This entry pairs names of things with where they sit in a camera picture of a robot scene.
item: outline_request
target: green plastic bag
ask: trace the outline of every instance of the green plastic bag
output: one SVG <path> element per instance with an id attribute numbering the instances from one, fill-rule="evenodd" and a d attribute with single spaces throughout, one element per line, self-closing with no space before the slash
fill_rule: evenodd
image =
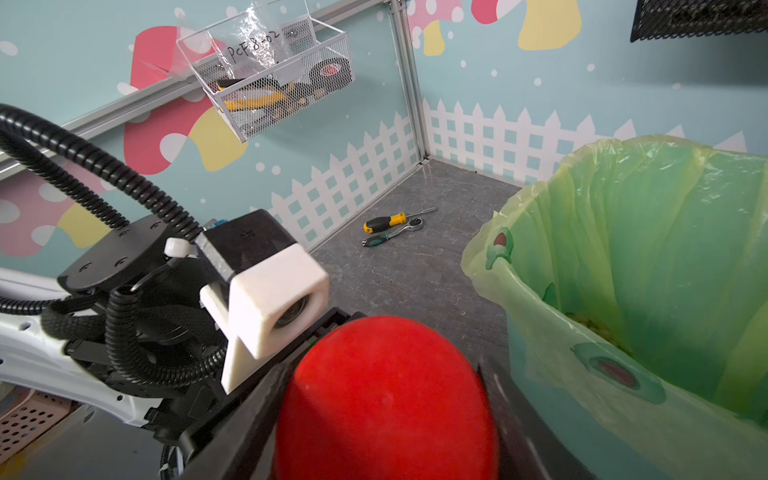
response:
<path id="1" fill-rule="evenodd" d="M 598 141 L 464 251 L 526 371 L 674 478 L 768 475 L 767 171 L 679 138 Z"/>

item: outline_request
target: plastic bag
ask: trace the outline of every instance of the plastic bag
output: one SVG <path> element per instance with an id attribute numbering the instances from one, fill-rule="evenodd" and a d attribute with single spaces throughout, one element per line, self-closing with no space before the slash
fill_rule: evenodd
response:
<path id="1" fill-rule="evenodd" d="M 218 40 L 212 42 L 214 51 L 231 79 L 247 78 L 293 56 L 280 25 L 259 2 L 208 34 Z"/>
<path id="2" fill-rule="evenodd" d="M 757 478 L 767 175 L 764 157 L 679 138 L 598 141 L 511 198 L 462 269 L 507 310 L 527 371 L 642 456 L 676 478 Z"/>

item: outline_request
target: wire mesh basket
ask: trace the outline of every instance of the wire mesh basket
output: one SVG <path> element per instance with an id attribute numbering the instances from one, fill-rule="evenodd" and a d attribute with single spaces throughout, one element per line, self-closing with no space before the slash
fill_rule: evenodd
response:
<path id="1" fill-rule="evenodd" d="M 766 0 L 638 0 L 630 41 L 768 28 Z"/>
<path id="2" fill-rule="evenodd" d="M 237 25 L 227 23 L 238 22 L 243 15 L 247 11 L 177 40 L 206 95 L 241 142 L 355 80 L 346 32 L 312 18 L 309 13 L 282 24 L 279 31 L 270 32 L 270 36 L 283 35 L 290 55 L 275 58 L 273 66 L 244 78 L 237 78 L 216 53 L 198 61 L 189 55 L 190 49 L 184 46 L 199 44 L 201 38 L 216 43 L 220 51 L 235 50 L 237 45 L 221 41 L 217 32 Z M 324 36 L 330 38 L 318 41 L 316 31 L 321 28 L 328 29 Z"/>

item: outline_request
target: perforated panel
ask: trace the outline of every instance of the perforated panel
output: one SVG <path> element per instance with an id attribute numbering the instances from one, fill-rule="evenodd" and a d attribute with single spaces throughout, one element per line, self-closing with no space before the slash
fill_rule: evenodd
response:
<path id="1" fill-rule="evenodd" d="M 15 387 L 10 396 L 18 401 L 0 416 L 0 463 L 63 419 L 71 406 L 71 400 L 23 387 Z"/>

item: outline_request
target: yellow screwdriver handle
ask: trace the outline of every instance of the yellow screwdriver handle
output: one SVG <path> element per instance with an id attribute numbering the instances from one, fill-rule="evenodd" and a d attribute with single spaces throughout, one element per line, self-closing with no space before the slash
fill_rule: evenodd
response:
<path id="1" fill-rule="evenodd" d="M 365 230 L 366 233 L 378 233 L 383 232 L 390 227 L 394 227 L 395 225 L 405 223 L 406 221 L 406 213 L 400 212 L 392 217 L 376 217 L 372 220 L 368 220 L 363 224 L 362 229 Z"/>

